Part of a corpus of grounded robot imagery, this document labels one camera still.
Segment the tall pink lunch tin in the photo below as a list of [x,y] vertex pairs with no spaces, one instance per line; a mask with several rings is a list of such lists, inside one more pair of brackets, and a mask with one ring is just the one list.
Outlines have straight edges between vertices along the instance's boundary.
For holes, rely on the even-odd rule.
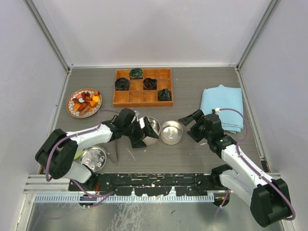
[[[158,122],[157,119],[148,116],[148,121],[149,124],[151,125],[152,129],[155,131],[155,133],[159,136],[160,135],[160,131],[161,131],[161,126],[160,123]],[[159,140],[156,138],[151,138],[151,137],[145,137],[142,141],[148,146],[148,145],[152,145],[154,143],[156,143]]]

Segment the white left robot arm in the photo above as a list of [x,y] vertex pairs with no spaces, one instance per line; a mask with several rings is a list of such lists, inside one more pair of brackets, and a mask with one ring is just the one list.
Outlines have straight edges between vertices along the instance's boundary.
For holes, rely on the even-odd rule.
[[74,161],[75,154],[81,150],[99,144],[109,143],[126,136],[132,148],[146,147],[144,139],[158,139],[159,135],[152,128],[148,117],[138,118],[128,108],[122,109],[111,120],[80,131],[64,132],[54,130],[35,155],[35,160],[45,169],[47,182],[68,178],[79,182],[86,191],[96,186],[93,170]]

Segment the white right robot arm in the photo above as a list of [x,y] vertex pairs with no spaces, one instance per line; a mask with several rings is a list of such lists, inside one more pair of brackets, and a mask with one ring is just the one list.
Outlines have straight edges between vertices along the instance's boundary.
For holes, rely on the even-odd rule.
[[224,165],[212,169],[212,186],[218,190],[225,187],[246,202],[261,227],[280,220],[294,220],[296,214],[287,183],[260,169],[244,154],[239,143],[225,134],[219,111],[217,108],[204,115],[197,110],[178,120],[184,126],[195,121],[188,135],[196,142],[205,139],[210,150],[225,161]]

